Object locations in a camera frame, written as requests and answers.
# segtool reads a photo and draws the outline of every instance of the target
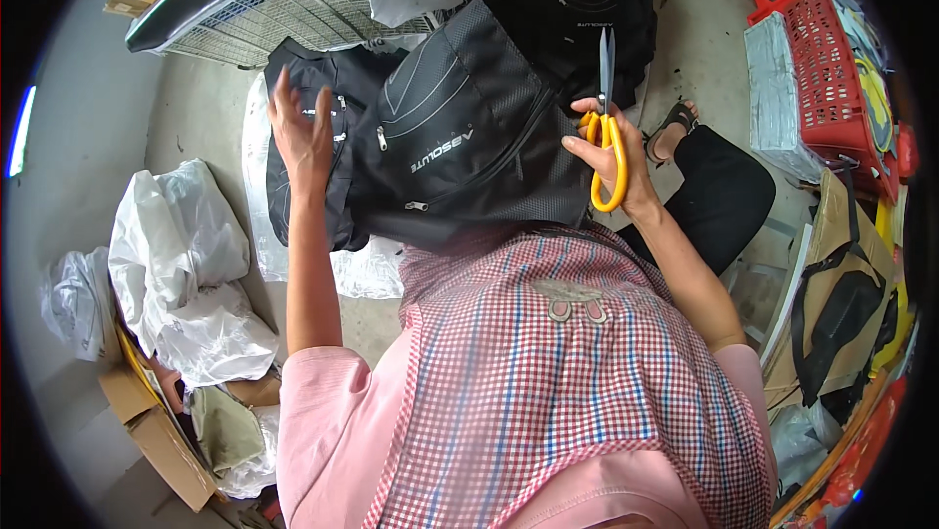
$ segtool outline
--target pink shirt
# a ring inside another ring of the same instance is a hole
[[[349,348],[302,350],[284,364],[277,490],[288,527],[359,527],[375,497],[404,395],[410,332],[375,371]],[[762,393],[760,360],[745,345],[715,354],[750,401],[776,486],[776,459]],[[661,452],[617,452],[565,468],[547,481],[509,527],[589,527],[639,514],[659,527],[706,527],[704,515]]]

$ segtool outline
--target checkered apron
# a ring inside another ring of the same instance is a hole
[[[498,527],[620,450],[665,454],[712,527],[767,526],[749,401],[661,274],[611,231],[552,231],[484,256],[407,252],[405,396],[363,526]]]

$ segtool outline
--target sandal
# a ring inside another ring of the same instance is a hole
[[[698,118],[696,118],[695,115],[691,113],[691,110],[685,105],[684,102],[679,101],[675,105],[671,106],[671,111],[669,111],[665,121],[662,122],[662,125],[658,126],[657,130],[651,133],[651,136],[645,132],[642,133],[642,146],[645,148],[646,157],[653,161],[657,168],[664,165],[664,163],[666,163],[668,160],[665,158],[659,158],[654,154],[655,143],[658,142],[660,137],[662,137],[665,128],[676,122],[682,124],[685,127],[685,132],[687,134],[690,134],[691,130],[698,127]]]

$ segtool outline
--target gray fabric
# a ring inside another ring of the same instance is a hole
[[[190,413],[195,437],[213,472],[234,468],[264,453],[257,418],[215,386],[193,390]]]

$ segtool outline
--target gray floor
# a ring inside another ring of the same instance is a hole
[[[660,124],[679,98],[698,103],[702,122],[731,142],[748,150],[749,85],[743,31],[752,0],[654,0],[659,16],[657,48],[651,65],[640,127],[650,131]],[[256,73],[240,71],[192,58],[165,60],[158,97],[150,119],[147,168],[170,171],[181,161],[199,157],[207,162],[228,198],[241,226],[251,235],[247,199],[241,180],[241,124],[248,89]],[[798,226],[808,220],[810,198],[769,168],[777,182],[771,218]],[[682,183],[674,165],[652,170],[652,182],[668,198]],[[626,218],[606,218],[622,227]],[[750,262],[785,266],[791,239],[761,229],[744,251]],[[252,259],[251,273],[242,279],[255,312],[275,331],[285,326],[285,283],[265,283]],[[774,305],[773,295],[746,299],[742,313]],[[341,298],[346,344],[370,365],[400,333],[398,302]],[[282,348],[281,359],[286,356]]]

